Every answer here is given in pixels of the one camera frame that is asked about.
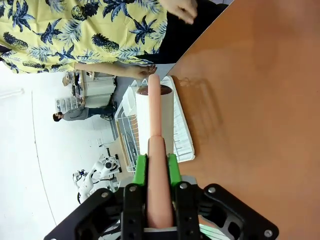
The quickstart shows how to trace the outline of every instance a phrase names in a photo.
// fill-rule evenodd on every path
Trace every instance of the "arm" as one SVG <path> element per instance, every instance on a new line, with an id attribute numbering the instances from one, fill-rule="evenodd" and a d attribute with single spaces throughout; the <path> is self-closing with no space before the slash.
<path id="1" fill-rule="evenodd" d="M 75 63 L 74 68 L 76 70 L 92 71 L 105 74 L 111 74 L 119 77 L 129 77 L 135 79 L 144 79 L 149 77 L 149 75 L 154 74 L 157 70 L 155 65 L 151 66 L 139 66 L 139 65 L 129 65 L 121 66 L 116 63 L 93 63 L 93 64 L 81 64 Z"/>

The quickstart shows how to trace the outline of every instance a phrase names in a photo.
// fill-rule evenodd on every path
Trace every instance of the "lab equipment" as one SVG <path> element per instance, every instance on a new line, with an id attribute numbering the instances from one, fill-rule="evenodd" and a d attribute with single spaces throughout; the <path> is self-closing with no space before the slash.
<path id="1" fill-rule="evenodd" d="M 112 181 L 115 177 L 114 174 L 119 173 L 119 168 L 119 158 L 116 154 L 115 157 L 107 157 L 103 162 L 97 161 L 89 172 L 84 172 L 84 170 L 75 172 L 73 182 L 78 189 L 79 203 L 82 204 L 95 191 L 94 184 L 100 181 Z M 82 177 L 84 177 L 84 180 L 79 185 L 78 182 Z"/>

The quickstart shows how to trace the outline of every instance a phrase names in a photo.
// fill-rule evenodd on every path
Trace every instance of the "black pants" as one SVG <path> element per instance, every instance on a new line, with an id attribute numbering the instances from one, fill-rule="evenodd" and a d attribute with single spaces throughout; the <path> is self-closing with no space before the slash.
<path id="1" fill-rule="evenodd" d="M 116 109 L 113 106 L 106 106 L 104 108 L 102 108 L 102 107 L 89 108 L 88 118 L 91 118 L 94 115 L 110 116 L 115 111 L 116 111 Z"/>
<path id="2" fill-rule="evenodd" d="M 198 37 L 226 9 L 227 4 L 215 4 L 209 0 L 197 0 L 197 17 L 193 25 L 167 13 L 167 28 L 158 54 L 137 56 L 154 64 L 173 64 L 191 47 Z"/>

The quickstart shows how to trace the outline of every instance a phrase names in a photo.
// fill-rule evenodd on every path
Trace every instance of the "yellow pineapple shirt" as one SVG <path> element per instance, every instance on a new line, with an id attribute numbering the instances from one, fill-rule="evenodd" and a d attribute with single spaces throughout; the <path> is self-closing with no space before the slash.
<path id="1" fill-rule="evenodd" d="M 14 73 L 72 71 L 75 63 L 150 62 L 167 29 L 157 0 L 0 0 L 0 58 Z"/>

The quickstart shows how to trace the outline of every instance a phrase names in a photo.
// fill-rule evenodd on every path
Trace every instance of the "white wall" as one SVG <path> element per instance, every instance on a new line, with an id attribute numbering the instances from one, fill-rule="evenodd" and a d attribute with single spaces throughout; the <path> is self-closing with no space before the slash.
<path id="1" fill-rule="evenodd" d="M 79 205 L 72 173 L 89 170 L 106 154 L 97 139 L 114 140 L 109 122 L 98 116 L 53 121 L 55 98 L 70 95 L 62 76 L 16 75 L 0 64 L 0 92 L 25 90 L 23 95 L 0 99 L 4 115 L 0 118 L 0 180 L 5 183 L 0 186 L 5 196 L 0 200 L 0 239 L 42 239 Z"/>

